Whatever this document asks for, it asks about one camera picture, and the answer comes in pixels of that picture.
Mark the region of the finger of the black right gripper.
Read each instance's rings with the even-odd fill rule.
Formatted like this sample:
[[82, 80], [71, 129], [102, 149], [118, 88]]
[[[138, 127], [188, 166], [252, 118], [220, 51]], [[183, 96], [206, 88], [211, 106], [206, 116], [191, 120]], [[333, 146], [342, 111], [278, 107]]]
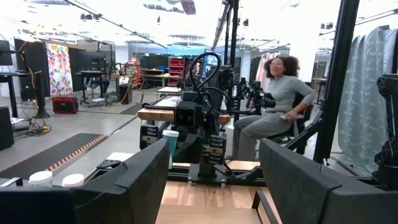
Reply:
[[176, 163], [199, 163], [203, 149], [203, 138], [188, 133], [184, 142], [175, 150], [173, 161]]

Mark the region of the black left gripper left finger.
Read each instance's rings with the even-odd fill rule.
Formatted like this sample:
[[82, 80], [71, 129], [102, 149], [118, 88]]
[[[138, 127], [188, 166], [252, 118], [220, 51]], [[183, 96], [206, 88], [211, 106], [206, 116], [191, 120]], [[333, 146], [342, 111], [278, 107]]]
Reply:
[[0, 224], [155, 224], [168, 168], [160, 139], [78, 187], [0, 188]]

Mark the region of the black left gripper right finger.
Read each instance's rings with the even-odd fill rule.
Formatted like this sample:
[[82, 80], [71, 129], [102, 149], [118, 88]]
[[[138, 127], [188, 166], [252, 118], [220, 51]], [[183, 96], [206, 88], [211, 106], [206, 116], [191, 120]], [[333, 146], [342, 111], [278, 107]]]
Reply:
[[259, 160], [283, 224], [398, 224], [398, 189], [344, 175], [269, 139], [260, 142]]

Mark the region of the green medicine bottle white cap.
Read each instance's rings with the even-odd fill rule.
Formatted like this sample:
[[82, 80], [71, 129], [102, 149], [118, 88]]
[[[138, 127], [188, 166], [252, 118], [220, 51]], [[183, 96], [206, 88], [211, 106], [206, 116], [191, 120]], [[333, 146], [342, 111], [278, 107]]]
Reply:
[[163, 138], [165, 138], [166, 140], [168, 140], [169, 142], [169, 169], [172, 168], [172, 164], [173, 164], [173, 156], [177, 147], [177, 143], [178, 143], [178, 136], [179, 136], [179, 132], [177, 131], [172, 131], [172, 130], [163, 130], [162, 132]]
[[53, 179], [53, 172], [50, 170], [43, 170], [32, 174], [29, 177], [30, 185], [51, 187]]

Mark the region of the pink medicine bottle white cap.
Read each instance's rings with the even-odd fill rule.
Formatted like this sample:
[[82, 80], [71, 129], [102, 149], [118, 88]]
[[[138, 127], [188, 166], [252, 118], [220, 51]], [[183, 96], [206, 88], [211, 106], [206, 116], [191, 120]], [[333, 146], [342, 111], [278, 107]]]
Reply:
[[63, 178], [63, 187], [78, 187], [84, 184], [85, 176], [83, 174], [70, 174]]

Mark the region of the person's forearm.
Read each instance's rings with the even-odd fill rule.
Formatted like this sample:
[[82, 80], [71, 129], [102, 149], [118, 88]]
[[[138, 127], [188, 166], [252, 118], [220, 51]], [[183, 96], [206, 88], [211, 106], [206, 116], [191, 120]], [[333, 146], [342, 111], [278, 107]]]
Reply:
[[297, 112], [295, 119], [302, 119], [304, 121], [308, 121], [311, 117], [311, 113], [313, 110], [314, 104], [309, 104], [304, 108], [300, 108], [300, 111]]

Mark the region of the wooden workbench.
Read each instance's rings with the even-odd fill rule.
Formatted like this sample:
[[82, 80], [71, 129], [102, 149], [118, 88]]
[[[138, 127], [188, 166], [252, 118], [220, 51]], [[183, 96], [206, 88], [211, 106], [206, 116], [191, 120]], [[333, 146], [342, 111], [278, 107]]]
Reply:
[[[174, 112], [172, 110], [158, 110], [143, 108], [137, 112], [137, 116], [141, 120], [147, 121], [174, 121]], [[221, 125], [226, 125], [230, 122], [230, 117], [227, 114], [220, 115], [218, 122]]]

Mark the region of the black office chair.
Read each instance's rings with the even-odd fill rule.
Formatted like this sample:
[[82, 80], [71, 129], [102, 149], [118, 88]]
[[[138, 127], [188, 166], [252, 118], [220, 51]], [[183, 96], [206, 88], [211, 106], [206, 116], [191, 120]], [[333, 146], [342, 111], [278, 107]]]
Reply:
[[[300, 93], [296, 93], [292, 106], [296, 107], [302, 100], [303, 96]], [[307, 106], [305, 111], [302, 111], [297, 115], [296, 120], [286, 132], [271, 136], [269, 139], [279, 144], [288, 144], [289, 142], [293, 141], [300, 133], [306, 130], [305, 122], [310, 120], [312, 109], [313, 105]], [[295, 148], [295, 152], [304, 155], [306, 146], [307, 140], [303, 143], [300, 143]]]

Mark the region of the red storage rack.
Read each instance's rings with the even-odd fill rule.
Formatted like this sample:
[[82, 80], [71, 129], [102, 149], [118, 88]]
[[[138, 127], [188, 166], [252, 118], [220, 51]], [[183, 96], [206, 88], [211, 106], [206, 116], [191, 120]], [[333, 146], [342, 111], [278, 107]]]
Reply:
[[185, 58], [182, 56], [169, 57], [168, 71], [170, 75], [167, 81], [168, 86], [176, 86], [184, 76]]

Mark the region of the person's hand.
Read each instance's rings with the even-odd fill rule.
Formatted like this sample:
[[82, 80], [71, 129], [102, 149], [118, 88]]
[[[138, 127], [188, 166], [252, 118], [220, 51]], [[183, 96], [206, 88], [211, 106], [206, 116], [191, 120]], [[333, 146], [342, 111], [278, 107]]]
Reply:
[[287, 121], [295, 121], [299, 116], [300, 116], [300, 113], [297, 112], [296, 110], [291, 110], [289, 112], [286, 112], [286, 113], [280, 115], [280, 117], [282, 119], [287, 120]]

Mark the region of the person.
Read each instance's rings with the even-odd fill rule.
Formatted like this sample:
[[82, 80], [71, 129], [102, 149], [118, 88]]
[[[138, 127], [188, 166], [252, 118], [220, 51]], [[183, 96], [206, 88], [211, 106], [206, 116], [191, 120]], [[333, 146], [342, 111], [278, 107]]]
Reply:
[[[275, 99], [275, 107], [262, 115], [245, 116], [234, 123], [233, 150], [231, 158], [240, 161], [256, 159], [258, 140], [286, 132], [293, 121], [280, 115], [291, 110], [300, 111], [315, 99], [314, 90], [298, 78], [299, 60], [293, 56], [278, 56], [264, 64], [266, 77], [270, 79], [266, 92]], [[303, 100], [293, 107], [295, 94]]]

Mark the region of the grey patterned curtain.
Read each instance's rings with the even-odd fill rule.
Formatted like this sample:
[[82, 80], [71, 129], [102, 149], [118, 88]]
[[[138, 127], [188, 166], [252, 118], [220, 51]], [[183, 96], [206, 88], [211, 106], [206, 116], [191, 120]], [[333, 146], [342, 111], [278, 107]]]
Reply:
[[338, 113], [340, 160], [362, 175], [377, 170], [374, 156], [387, 139], [386, 103], [377, 79], [393, 73], [398, 29], [377, 27], [351, 44]]

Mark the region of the red and black box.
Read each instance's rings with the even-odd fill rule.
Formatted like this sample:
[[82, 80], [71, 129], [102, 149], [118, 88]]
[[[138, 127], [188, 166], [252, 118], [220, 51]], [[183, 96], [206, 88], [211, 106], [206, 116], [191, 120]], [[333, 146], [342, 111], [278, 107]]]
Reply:
[[78, 98], [75, 96], [56, 96], [52, 99], [53, 112], [56, 114], [76, 114]]

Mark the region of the floral patterned curtain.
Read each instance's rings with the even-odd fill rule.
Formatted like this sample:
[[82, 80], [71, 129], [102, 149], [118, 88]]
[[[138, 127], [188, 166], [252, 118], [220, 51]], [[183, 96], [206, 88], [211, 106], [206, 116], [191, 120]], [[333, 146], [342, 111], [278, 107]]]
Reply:
[[46, 44], [49, 69], [50, 96], [73, 93], [69, 48], [58, 44]]

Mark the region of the black monitor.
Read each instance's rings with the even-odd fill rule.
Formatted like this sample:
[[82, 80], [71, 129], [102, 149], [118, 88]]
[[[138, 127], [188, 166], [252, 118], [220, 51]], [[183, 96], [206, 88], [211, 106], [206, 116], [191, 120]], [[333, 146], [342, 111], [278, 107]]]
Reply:
[[0, 66], [12, 65], [12, 56], [9, 42], [0, 40]]

